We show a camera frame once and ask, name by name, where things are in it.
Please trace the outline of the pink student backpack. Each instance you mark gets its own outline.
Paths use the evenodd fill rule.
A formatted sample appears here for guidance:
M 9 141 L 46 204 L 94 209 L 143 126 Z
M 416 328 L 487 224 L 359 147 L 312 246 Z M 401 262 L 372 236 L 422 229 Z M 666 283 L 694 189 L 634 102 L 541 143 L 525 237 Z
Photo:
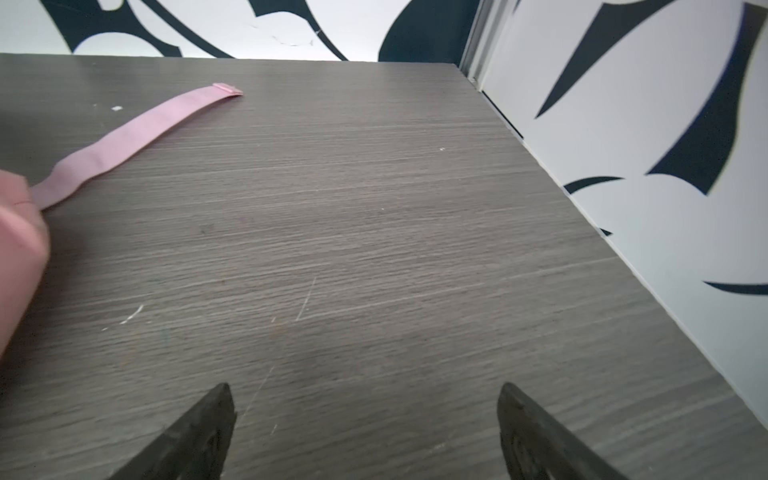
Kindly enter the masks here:
M 33 186 L 20 175 L 1 172 L 2 350 L 17 330 L 50 259 L 50 234 L 42 212 L 128 161 L 196 112 L 242 94 L 234 86 L 214 83 L 171 98 L 63 158 Z

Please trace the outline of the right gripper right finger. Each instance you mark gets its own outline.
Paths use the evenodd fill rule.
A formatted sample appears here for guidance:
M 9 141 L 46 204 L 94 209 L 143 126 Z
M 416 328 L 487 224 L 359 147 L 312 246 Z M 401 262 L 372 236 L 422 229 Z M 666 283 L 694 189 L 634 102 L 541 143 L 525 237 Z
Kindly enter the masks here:
M 497 400 L 500 444 L 512 479 L 623 479 L 535 400 L 511 382 Z

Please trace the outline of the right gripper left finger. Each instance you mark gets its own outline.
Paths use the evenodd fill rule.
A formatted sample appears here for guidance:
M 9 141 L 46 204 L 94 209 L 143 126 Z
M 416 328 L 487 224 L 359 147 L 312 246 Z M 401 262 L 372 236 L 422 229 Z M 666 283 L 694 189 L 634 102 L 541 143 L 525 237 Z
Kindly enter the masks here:
M 220 383 L 110 480 L 219 479 L 236 419 L 230 386 Z

